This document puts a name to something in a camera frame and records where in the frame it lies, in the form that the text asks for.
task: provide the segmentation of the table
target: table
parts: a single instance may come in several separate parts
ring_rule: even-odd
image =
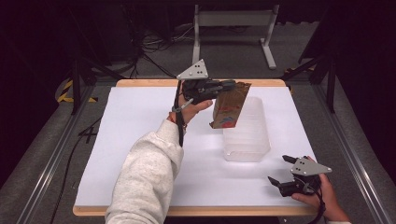
[[[316,210],[313,207],[281,197],[278,189],[271,186],[267,179],[270,175],[281,182],[292,180],[292,164],[282,160],[283,154],[293,157],[311,155],[315,158],[289,89],[282,80],[276,79],[237,81],[252,83],[248,95],[266,97],[263,103],[271,150],[261,162],[224,160],[221,153],[222,130],[209,127],[212,113],[210,108],[202,111],[189,123],[185,135],[185,156],[175,182],[168,216],[314,215]],[[78,188],[73,208],[75,215],[105,214],[125,156],[137,137],[158,128],[163,117],[155,114],[166,115],[173,102],[176,84],[177,81],[173,79],[121,80],[112,89],[92,155]],[[134,95],[128,93],[126,99],[120,99],[128,91],[134,94],[152,91],[152,94],[149,98],[144,98],[144,94],[136,95],[134,100],[143,98],[142,101],[147,103],[139,104],[139,108],[131,110],[136,108],[130,103]],[[155,109],[163,101],[165,105],[169,103],[169,108]],[[121,108],[128,104],[131,104],[130,107]],[[118,120],[126,111],[127,114],[136,114]]]

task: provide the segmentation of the metal stand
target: metal stand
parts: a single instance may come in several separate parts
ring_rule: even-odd
[[[279,5],[274,6],[272,10],[262,11],[199,11],[198,5],[195,5],[194,16],[194,48],[192,53],[192,64],[200,59],[200,26],[266,26],[265,38],[261,38],[262,49],[270,69],[276,69],[274,57],[271,53],[269,43],[274,30]]]

